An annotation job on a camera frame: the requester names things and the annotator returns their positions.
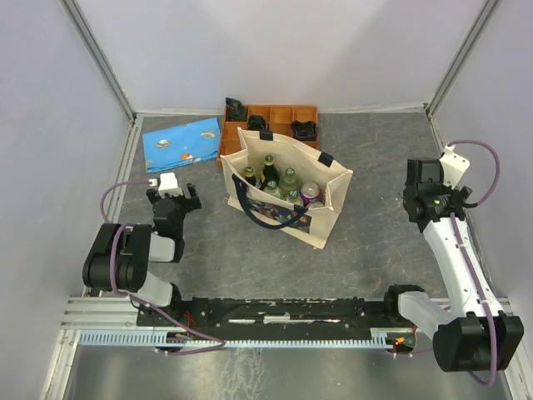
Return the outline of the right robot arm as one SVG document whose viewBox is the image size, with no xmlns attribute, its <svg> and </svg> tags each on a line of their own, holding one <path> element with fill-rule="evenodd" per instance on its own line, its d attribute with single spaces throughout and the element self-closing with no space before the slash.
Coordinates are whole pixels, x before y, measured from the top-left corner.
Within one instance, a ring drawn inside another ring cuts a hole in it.
<svg viewBox="0 0 533 400">
<path fill-rule="evenodd" d="M 451 186 L 440 159 L 408 160 L 403 206 L 436 257 L 449 307 L 437 305 L 417 285 L 394 285 L 382 316 L 393 326 L 408 320 L 419 328 L 443 371 L 496 373 L 509 366 L 524 326 L 506 314 L 485 280 L 466 221 L 470 194 L 468 187 Z"/>
</svg>

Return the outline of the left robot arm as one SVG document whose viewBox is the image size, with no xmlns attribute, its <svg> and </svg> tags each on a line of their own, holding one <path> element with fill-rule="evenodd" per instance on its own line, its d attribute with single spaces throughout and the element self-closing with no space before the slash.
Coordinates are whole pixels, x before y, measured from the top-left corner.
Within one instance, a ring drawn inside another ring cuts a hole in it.
<svg viewBox="0 0 533 400">
<path fill-rule="evenodd" d="M 160 194 L 147 190 L 153 224 L 104 223 L 93 242 L 82 269 L 86 287 L 126 294 L 144 307 L 155 306 L 155 314 L 167 325 L 184 315 L 182 296 L 176 284 L 148 271 L 150 263 L 179 263 L 184 253 L 184 220 L 202 208 L 194 184 L 184 194 Z"/>
</svg>

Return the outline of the clear glass bottle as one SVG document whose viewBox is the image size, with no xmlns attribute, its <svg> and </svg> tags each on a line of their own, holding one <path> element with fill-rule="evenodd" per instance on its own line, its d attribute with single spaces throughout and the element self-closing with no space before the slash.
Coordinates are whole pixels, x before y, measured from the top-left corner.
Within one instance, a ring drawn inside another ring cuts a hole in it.
<svg viewBox="0 0 533 400">
<path fill-rule="evenodd" d="M 284 200 L 300 207 L 304 206 L 303 200 L 298 190 L 289 191 L 284 197 Z"/>
<path fill-rule="evenodd" d="M 275 180 L 270 180 L 263 188 L 263 192 L 274 198 L 283 199 L 283 194 Z"/>
</svg>

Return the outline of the red soda can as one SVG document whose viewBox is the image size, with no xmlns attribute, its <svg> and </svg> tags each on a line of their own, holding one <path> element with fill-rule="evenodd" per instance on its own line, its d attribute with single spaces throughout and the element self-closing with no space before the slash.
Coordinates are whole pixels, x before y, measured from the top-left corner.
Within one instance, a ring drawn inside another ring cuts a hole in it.
<svg viewBox="0 0 533 400">
<path fill-rule="evenodd" d="M 322 202 L 310 202 L 308 205 L 307 205 L 307 208 L 308 209 L 313 209 L 313 208 L 323 208 L 324 207 L 324 204 Z"/>
</svg>

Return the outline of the dark rolled sock middle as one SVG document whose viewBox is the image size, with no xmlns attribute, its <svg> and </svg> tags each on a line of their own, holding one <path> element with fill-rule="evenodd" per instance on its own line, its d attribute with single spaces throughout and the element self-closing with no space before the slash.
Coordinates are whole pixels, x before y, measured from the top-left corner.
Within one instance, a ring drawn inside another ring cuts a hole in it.
<svg viewBox="0 0 533 400">
<path fill-rule="evenodd" d="M 267 130 L 267 122 L 262 115 L 252 114 L 247 121 L 247 130 Z"/>
</svg>

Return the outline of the small green cap bottle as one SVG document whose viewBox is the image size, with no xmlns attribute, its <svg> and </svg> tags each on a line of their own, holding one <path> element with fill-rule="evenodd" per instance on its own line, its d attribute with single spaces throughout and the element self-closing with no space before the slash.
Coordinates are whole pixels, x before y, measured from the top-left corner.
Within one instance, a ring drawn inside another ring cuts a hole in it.
<svg viewBox="0 0 533 400">
<path fill-rule="evenodd" d="M 253 167 L 246 166 L 243 171 L 244 178 L 247 183 L 255 187 L 257 185 L 257 177 Z"/>
</svg>

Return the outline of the blue patterned cloth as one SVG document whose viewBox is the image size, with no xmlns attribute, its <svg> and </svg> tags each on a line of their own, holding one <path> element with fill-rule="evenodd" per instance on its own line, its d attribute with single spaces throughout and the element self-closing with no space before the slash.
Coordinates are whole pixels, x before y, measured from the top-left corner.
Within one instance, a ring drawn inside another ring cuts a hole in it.
<svg viewBox="0 0 533 400">
<path fill-rule="evenodd" d="M 142 145 L 147 173 L 159 173 L 217 157 L 221 130 L 215 117 L 147 132 Z"/>
</svg>

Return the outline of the cream canvas tote bag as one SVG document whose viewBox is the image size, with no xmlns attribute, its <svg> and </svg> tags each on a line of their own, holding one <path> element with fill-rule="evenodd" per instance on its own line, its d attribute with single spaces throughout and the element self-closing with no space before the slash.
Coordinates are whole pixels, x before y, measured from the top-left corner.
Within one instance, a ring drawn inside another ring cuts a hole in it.
<svg viewBox="0 0 533 400">
<path fill-rule="evenodd" d="M 296 139 L 240 128 L 241 150 L 222 155 L 228 204 L 257 226 L 323 249 L 353 171 Z"/>
</svg>

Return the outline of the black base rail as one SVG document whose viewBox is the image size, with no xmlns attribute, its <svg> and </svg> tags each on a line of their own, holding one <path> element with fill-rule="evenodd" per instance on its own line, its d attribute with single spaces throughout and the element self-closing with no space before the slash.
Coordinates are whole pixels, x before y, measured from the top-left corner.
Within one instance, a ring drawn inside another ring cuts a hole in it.
<svg viewBox="0 0 533 400">
<path fill-rule="evenodd" d="M 163 312 L 187 328 L 229 341 L 369 339 L 371 330 L 411 332 L 383 301 L 358 297 L 334 299 L 182 300 L 178 313 Z"/>
</svg>

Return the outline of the purple soda can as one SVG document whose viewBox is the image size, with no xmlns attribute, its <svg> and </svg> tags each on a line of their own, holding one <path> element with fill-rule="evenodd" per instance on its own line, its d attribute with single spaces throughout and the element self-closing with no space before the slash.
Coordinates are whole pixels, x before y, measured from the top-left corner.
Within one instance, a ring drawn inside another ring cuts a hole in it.
<svg viewBox="0 0 533 400">
<path fill-rule="evenodd" d="M 301 199 L 305 207 L 311 203 L 323 204 L 321 189 L 315 182 L 304 182 L 300 189 Z"/>
</svg>

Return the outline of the wooden compartment tray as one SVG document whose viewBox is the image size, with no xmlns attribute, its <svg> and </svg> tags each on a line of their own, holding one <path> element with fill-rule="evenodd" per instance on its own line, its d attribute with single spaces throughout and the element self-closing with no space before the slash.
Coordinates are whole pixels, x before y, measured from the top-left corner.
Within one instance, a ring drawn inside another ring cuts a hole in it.
<svg viewBox="0 0 533 400">
<path fill-rule="evenodd" d="M 247 118 L 251 115 L 260 115 L 266 122 L 266 127 L 273 133 L 292 137 L 291 123 L 313 121 L 319 125 L 319 113 L 317 106 L 312 105 L 264 105 L 244 104 L 247 110 Z M 247 121 L 230 121 L 228 119 L 228 106 L 223 112 L 221 126 L 221 141 L 218 148 L 217 164 L 221 168 L 221 155 L 230 155 L 241 150 L 241 144 L 237 129 L 247 128 Z"/>
</svg>

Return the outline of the dark rolled sock right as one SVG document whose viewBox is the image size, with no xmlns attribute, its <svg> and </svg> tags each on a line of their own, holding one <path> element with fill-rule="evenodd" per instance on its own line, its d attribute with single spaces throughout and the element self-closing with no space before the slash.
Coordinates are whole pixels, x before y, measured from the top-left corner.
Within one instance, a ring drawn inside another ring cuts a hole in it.
<svg viewBox="0 0 533 400">
<path fill-rule="evenodd" d="M 313 121 L 293 121 L 290 125 L 292 136 L 299 141 L 316 141 L 317 125 Z"/>
</svg>

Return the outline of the dark green glass bottle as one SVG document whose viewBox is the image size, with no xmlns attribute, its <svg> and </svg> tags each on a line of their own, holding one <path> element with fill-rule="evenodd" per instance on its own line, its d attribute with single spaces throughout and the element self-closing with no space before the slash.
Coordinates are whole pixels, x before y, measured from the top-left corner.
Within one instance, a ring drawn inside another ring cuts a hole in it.
<svg viewBox="0 0 533 400">
<path fill-rule="evenodd" d="M 264 189 L 270 181 L 279 183 L 280 176 L 274 163 L 274 157 L 267 154 L 264 157 L 264 165 L 260 176 L 261 189 Z"/>
</svg>

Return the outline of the dark rolled sock back-left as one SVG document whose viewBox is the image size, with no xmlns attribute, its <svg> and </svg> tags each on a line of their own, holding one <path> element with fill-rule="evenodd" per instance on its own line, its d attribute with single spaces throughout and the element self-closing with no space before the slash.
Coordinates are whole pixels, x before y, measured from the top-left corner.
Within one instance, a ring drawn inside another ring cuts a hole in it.
<svg viewBox="0 0 533 400">
<path fill-rule="evenodd" d="M 241 101 L 231 97 L 226 98 L 226 120 L 228 122 L 245 122 L 247 120 L 247 108 Z"/>
</svg>

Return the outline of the clear bottle green cap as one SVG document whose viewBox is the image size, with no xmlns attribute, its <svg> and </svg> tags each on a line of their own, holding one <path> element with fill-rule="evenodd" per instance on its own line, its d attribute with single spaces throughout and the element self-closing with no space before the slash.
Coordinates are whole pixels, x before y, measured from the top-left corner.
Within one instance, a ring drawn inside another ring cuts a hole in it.
<svg viewBox="0 0 533 400">
<path fill-rule="evenodd" d="M 294 168 L 289 167 L 286 169 L 280 177 L 279 188 L 285 194 L 293 190 L 300 192 L 301 179 L 298 177 Z"/>
</svg>

